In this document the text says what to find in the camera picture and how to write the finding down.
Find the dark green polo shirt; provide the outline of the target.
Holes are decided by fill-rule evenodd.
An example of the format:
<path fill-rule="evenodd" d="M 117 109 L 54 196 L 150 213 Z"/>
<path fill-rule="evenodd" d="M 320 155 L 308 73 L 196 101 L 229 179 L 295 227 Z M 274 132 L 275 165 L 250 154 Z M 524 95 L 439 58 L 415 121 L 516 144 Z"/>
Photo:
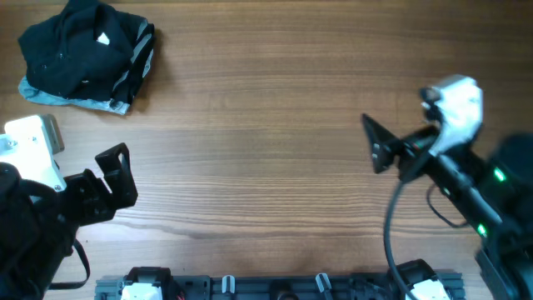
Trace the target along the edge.
<path fill-rule="evenodd" d="M 61 98 L 111 99 L 144 22 L 103 2 L 68 2 L 18 39 L 29 84 Z"/>

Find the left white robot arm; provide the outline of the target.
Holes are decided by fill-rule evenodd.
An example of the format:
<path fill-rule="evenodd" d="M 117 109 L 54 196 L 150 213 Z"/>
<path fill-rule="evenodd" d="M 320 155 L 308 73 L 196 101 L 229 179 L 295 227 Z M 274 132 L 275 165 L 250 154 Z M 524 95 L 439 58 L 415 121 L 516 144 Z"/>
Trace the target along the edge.
<path fill-rule="evenodd" d="M 1 165 L 1 297 L 41 299 L 49 290 L 72 290 L 84 281 L 55 282 L 64 258 L 77 253 L 85 273 L 91 268 L 77 230 L 114 218 L 138 197 L 127 145 L 95 157 L 103 176 L 86 169 L 67 177 L 57 192 L 21 177 L 15 166 Z"/>

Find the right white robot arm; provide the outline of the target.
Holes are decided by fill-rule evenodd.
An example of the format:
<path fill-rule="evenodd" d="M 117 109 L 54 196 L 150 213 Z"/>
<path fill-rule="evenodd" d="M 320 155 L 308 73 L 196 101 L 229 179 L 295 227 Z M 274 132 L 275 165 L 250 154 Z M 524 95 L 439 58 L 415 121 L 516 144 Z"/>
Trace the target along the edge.
<path fill-rule="evenodd" d="M 532 297 L 532 135 L 517 132 L 504 139 L 487 160 L 466 142 L 432 157 L 440 129 L 421 128 L 398 138 L 372 117 L 361 123 L 368 137 L 375 173 L 398 164 L 399 183 L 383 226 L 386 260 L 401 295 L 413 284 L 401 274 L 391 249 L 391 223 L 403 187 L 426 175 L 481 237 L 476 261 L 495 299 Z"/>

